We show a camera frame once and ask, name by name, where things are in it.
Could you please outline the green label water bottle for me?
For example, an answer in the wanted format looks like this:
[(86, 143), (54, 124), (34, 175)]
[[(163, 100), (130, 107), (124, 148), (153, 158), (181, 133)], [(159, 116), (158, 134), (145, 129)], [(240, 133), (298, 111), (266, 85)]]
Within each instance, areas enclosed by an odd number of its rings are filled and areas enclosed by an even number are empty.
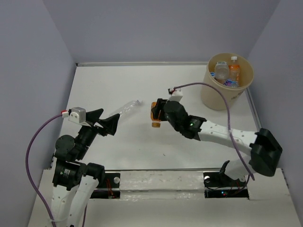
[(215, 79), (220, 82), (224, 83), (229, 78), (229, 65), (225, 61), (218, 61), (214, 68)]

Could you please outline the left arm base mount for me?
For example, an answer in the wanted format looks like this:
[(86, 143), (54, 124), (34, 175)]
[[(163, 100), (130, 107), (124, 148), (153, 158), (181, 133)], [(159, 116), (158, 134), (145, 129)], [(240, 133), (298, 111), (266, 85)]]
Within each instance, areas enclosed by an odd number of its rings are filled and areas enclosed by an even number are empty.
[(120, 198), (120, 180), (119, 172), (106, 172), (105, 179), (96, 187), (91, 195), (91, 199), (119, 199)]

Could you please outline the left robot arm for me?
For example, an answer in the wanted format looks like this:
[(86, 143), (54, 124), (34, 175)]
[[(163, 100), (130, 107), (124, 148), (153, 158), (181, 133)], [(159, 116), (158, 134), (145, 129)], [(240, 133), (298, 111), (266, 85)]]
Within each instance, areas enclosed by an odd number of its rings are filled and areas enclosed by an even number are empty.
[(120, 114), (101, 119), (103, 111), (87, 112), (84, 108), (74, 107), (61, 112), (62, 118), (81, 128), (76, 137), (63, 135), (55, 144), (51, 212), (58, 227), (79, 226), (85, 218), (91, 195), (102, 184), (106, 185), (109, 198), (115, 197), (104, 166), (81, 162), (97, 135), (105, 137), (116, 133)]

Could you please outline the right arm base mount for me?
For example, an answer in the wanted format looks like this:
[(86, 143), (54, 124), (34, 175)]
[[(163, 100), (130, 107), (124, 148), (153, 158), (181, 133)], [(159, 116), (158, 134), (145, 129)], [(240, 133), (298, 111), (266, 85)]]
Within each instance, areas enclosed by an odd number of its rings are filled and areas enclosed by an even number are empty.
[(233, 180), (219, 172), (205, 172), (204, 187), (206, 199), (249, 198), (246, 180)]

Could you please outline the blue cap water bottle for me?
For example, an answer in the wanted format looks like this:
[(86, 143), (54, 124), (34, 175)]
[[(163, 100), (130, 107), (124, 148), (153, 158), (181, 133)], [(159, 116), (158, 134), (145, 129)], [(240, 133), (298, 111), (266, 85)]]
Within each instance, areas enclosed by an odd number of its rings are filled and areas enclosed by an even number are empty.
[(232, 88), (237, 88), (239, 87), (239, 83), (237, 81), (233, 81), (233, 80), (226, 80), (223, 85), (227, 86), (227, 87), (232, 87)]

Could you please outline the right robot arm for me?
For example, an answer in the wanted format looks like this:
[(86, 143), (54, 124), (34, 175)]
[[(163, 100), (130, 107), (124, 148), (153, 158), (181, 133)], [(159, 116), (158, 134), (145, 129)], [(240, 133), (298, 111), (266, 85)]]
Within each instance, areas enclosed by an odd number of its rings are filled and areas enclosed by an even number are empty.
[(159, 98), (151, 105), (153, 127), (169, 122), (172, 128), (190, 140), (212, 142), (234, 148), (238, 159), (223, 163), (218, 180), (230, 185), (234, 180), (255, 173), (273, 177), (283, 152), (270, 130), (241, 131), (213, 123), (203, 117), (189, 115), (178, 101)]

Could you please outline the orange juice bottle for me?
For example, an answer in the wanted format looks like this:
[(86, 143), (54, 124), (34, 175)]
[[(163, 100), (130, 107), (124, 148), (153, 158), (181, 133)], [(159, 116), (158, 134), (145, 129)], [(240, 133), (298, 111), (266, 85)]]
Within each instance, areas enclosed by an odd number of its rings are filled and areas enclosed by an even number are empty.
[(152, 102), (151, 104), (151, 126), (153, 128), (160, 128), (160, 107), (157, 105), (157, 102)]

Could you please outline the clear crushed bottle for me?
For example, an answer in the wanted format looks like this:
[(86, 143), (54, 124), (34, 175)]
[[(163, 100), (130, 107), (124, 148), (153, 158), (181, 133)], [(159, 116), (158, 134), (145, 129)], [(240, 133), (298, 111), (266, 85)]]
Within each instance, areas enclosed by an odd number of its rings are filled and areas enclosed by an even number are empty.
[(143, 100), (132, 100), (126, 104), (124, 104), (122, 107), (119, 107), (112, 113), (110, 113), (108, 116), (113, 116), (115, 114), (119, 114), (119, 122), (124, 122), (133, 115), (137, 114), (141, 107), (143, 106)]

